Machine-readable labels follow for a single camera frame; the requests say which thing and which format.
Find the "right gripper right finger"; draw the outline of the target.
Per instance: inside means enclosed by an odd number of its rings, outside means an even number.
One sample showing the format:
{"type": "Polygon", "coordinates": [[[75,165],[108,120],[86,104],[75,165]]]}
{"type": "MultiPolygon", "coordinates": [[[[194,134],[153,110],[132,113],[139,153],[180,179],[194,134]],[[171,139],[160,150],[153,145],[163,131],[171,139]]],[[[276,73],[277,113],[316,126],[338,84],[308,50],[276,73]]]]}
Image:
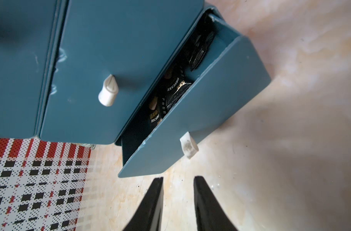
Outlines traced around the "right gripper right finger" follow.
{"type": "Polygon", "coordinates": [[[204,177],[196,176],[193,181],[193,188],[197,230],[237,230],[224,213],[204,177]]]}

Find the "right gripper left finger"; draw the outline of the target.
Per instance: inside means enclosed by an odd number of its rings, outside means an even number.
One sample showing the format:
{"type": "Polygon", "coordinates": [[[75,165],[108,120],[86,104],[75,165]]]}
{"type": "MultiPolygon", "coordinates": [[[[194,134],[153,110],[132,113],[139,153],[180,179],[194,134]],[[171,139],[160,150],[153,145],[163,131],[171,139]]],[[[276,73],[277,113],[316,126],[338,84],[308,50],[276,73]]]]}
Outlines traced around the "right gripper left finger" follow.
{"type": "Polygon", "coordinates": [[[163,201],[163,177],[155,178],[124,231],[160,231],[163,201]]]}

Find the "teal bottom drawer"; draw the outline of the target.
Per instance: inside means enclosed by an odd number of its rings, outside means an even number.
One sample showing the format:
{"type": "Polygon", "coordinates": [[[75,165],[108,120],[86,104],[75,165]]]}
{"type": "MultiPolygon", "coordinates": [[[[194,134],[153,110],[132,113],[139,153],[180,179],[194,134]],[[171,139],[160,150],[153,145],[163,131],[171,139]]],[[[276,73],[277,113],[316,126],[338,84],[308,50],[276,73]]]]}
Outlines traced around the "teal bottom drawer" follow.
{"type": "Polygon", "coordinates": [[[266,88],[271,78],[250,39],[228,25],[211,5],[204,8],[171,63],[116,141],[122,147],[120,178],[160,174],[266,88]],[[209,14],[216,36],[194,71],[189,43],[201,18],[209,14]],[[174,65],[184,68],[193,84],[152,131],[146,121],[150,100],[159,97],[162,79],[174,65]]]}

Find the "teal drawer cabinet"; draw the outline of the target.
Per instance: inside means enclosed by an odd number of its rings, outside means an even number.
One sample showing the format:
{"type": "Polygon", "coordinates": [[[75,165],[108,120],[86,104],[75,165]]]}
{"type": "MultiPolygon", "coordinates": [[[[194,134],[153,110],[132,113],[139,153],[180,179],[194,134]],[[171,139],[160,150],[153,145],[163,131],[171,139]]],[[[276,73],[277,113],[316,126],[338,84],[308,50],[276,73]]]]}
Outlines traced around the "teal drawer cabinet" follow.
{"type": "Polygon", "coordinates": [[[0,138],[111,144],[204,1],[0,1],[0,138]]]}

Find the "black cookie packet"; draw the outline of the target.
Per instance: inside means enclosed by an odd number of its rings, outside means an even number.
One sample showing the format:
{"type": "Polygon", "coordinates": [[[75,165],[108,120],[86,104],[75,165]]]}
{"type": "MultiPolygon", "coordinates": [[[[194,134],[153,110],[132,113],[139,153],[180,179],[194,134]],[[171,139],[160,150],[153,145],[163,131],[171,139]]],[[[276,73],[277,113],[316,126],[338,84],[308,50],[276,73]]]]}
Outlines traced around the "black cookie packet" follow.
{"type": "Polygon", "coordinates": [[[162,79],[159,93],[163,113],[168,113],[192,84],[182,66],[176,64],[169,68],[162,79]]]}
{"type": "Polygon", "coordinates": [[[162,100],[158,96],[154,96],[149,103],[146,112],[146,121],[149,129],[152,131],[163,120],[162,100]]]}

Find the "black cookie packet barcode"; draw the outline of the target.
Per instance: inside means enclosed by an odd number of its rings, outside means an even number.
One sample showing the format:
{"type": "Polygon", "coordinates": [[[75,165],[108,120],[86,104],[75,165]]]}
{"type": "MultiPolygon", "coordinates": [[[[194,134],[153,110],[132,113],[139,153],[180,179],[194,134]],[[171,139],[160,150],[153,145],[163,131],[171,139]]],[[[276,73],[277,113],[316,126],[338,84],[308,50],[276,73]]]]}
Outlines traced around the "black cookie packet barcode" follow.
{"type": "Polygon", "coordinates": [[[215,36],[213,20],[209,14],[205,14],[197,24],[189,43],[188,62],[190,71],[194,71],[201,64],[215,36]]]}

